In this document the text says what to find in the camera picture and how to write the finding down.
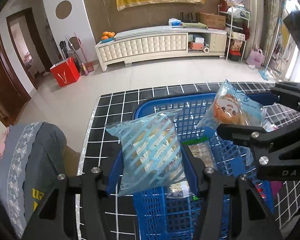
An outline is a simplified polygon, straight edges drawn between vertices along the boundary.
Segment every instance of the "cartoon face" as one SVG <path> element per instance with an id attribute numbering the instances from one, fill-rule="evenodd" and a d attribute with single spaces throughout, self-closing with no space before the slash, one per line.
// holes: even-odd
<path id="1" fill-rule="evenodd" d="M 241 109 L 234 97 L 226 94 L 215 101 L 213 115 L 221 123 L 239 124 Z"/>

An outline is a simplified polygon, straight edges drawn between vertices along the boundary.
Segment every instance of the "pink plastic bag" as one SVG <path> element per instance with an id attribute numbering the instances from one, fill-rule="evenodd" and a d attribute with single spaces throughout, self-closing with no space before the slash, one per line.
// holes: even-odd
<path id="1" fill-rule="evenodd" d="M 246 60 L 248 65 L 254 65 L 256 67 L 261 67 L 261 64 L 265 60 L 265 55 L 263 55 L 260 49 L 252 49 Z"/>

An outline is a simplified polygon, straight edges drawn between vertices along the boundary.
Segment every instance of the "brown wall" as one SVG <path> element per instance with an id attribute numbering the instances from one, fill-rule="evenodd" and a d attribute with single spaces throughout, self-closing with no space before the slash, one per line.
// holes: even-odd
<path id="1" fill-rule="evenodd" d="M 104 31 L 122 32 L 150 26 L 167 25 L 180 12 L 218 13 L 218 0 L 205 4 L 163 3 L 117 10 L 116 0 L 84 0 L 92 32 L 98 43 Z"/>

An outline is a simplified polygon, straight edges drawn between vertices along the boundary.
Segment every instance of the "brown circle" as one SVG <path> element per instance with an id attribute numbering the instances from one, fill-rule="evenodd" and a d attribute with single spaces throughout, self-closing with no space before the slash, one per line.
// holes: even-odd
<path id="1" fill-rule="evenodd" d="M 72 10 L 72 5 L 69 1 L 62 1 L 56 7 L 56 16 L 59 19 L 65 19 L 69 16 Z"/>
<path id="2" fill-rule="evenodd" d="M 81 41 L 80 41 L 79 38 L 77 39 L 76 37 L 71 37 L 69 39 L 69 41 L 72 43 L 72 46 L 75 50 L 80 49 Z M 69 46 L 70 49 L 72 49 L 72 46 L 70 45 L 70 42 L 68 42 L 68 46 Z"/>

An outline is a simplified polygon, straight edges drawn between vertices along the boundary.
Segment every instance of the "pink bow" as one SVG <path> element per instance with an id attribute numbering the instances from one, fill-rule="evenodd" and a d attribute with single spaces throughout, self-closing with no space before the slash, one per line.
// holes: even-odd
<path id="1" fill-rule="evenodd" d="M 1 135 L 1 139 L 0 139 L 0 160 L 2 159 L 3 152 L 4 152 L 4 149 L 6 147 L 5 140 L 8 136 L 8 134 L 9 134 L 9 131 L 10 131 L 10 128 L 7 127 L 6 130 Z"/>

